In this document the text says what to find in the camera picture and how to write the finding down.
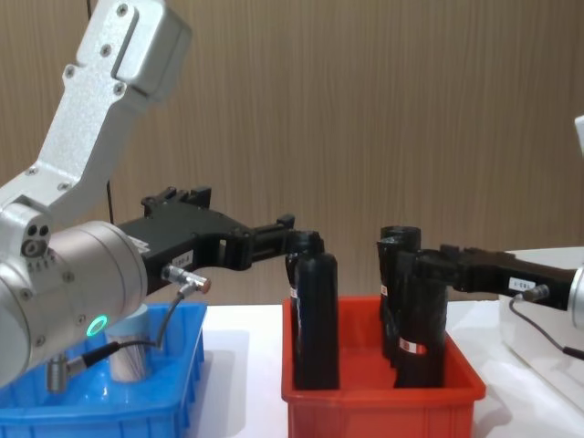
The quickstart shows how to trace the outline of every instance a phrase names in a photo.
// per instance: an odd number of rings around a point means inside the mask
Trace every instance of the robotic arm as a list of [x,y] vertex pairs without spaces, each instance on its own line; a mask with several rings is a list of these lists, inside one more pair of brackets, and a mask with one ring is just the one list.
[[145,217],[121,228],[52,234],[103,194],[133,122],[169,94],[190,39],[162,0],[99,1],[37,161],[0,188],[0,386],[169,281],[203,289],[188,270],[247,269],[284,251],[294,217],[250,229],[209,210],[210,189],[147,198]]

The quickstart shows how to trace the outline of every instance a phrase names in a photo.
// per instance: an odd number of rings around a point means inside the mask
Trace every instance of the white table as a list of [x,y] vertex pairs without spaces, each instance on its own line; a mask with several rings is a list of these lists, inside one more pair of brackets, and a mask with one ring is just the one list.
[[[501,342],[498,305],[448,305],[448,331],[487,385],[486,397],[474,405],[474,436],[584,436],[584,413]],[[187,436],[286,438],[282,308],[209,307],[203,333],[205,363]]]

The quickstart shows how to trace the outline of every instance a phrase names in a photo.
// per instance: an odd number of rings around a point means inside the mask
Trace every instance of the white device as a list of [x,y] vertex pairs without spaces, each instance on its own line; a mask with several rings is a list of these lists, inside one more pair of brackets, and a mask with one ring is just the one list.
[[37,161],[0,188],[0,386],[141,304],[146,271],[121,230],[51,230],[102,196],[133,122],[169,94],[190,39],[163,1],[99,1]]

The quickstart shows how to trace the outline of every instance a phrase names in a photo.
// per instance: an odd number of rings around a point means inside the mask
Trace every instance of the wooden wall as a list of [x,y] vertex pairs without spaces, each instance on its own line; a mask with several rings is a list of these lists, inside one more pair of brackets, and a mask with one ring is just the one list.
[[[84,3],[0,2],[2,178],[42,142]],[[192,49],[112,179],[117,221],[167,185],[211,185],[212,207],[246,224],[290,212],[318,229],[345,294],[377,293],[386,224],[421,226],[425,246],[582,244],[579,0],[169,3]],[[287,292],[281,260],[208,274],[213,303]]]

